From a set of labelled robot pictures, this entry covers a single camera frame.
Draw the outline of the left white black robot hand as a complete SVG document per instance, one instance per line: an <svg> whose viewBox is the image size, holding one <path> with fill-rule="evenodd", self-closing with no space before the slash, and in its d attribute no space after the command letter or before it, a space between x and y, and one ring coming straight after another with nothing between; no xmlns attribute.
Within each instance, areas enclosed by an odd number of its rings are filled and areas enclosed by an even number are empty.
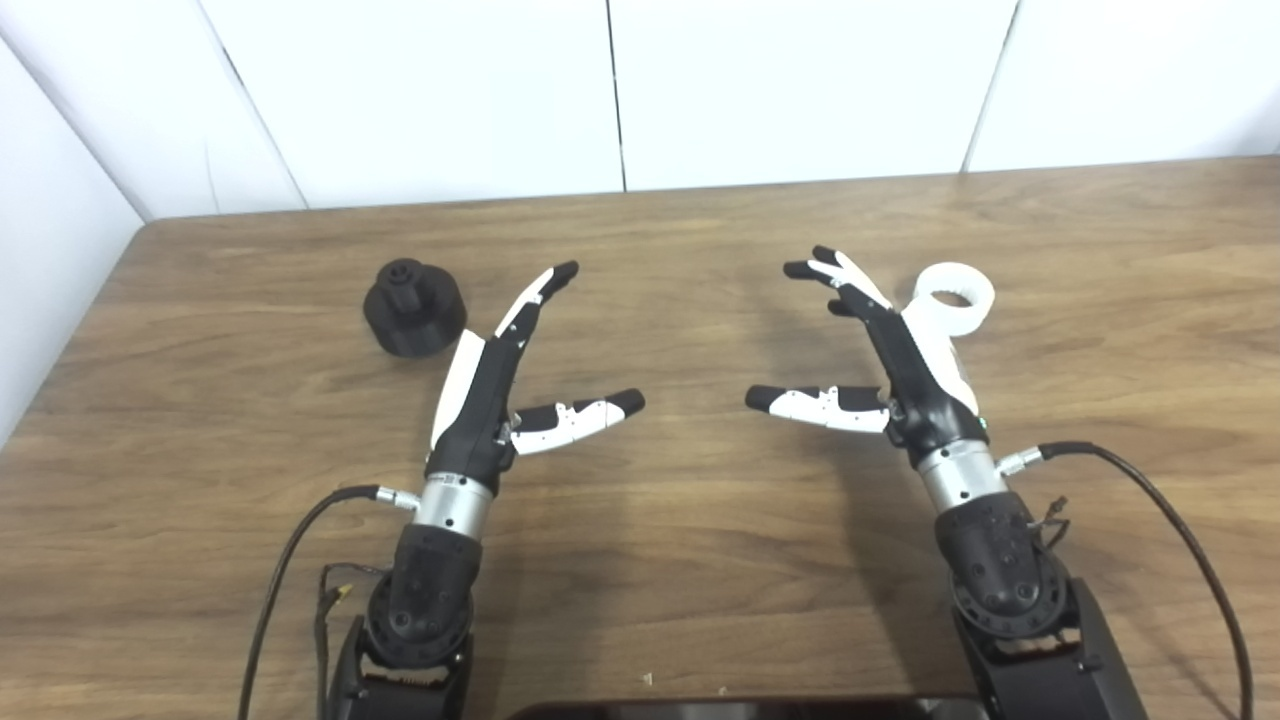
<svg viewBox="0 0 1280 720"><path fill-rule="evenodd" d="M431 429L425 475L453 474L500 491L500 477L517 456L579 442L639 414L646 406L635 388L573 404L515 411L509 395L543 306L577 274L567 261L544 270L512 302L494 333L466 331L460 338Z"/></svg>

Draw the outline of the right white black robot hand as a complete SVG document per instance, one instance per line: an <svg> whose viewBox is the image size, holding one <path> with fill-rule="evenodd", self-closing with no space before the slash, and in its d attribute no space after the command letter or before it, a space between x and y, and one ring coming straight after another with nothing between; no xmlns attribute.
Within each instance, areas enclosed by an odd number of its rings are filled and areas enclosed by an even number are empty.
<svg viewBox="0 0 1280 720"><path fill-rule="evenodd" d="M808 260L785 263L783 273L836 291L829 311L863 324L888 388L753 386L745 395L749 409L835 430L883 432L913 462L954 442L988 439L954 347L954 338L980 328L995 304L984 273L936 263L918 275L905 307L896 307L847 255L826 246L815 246Z"/></svg>

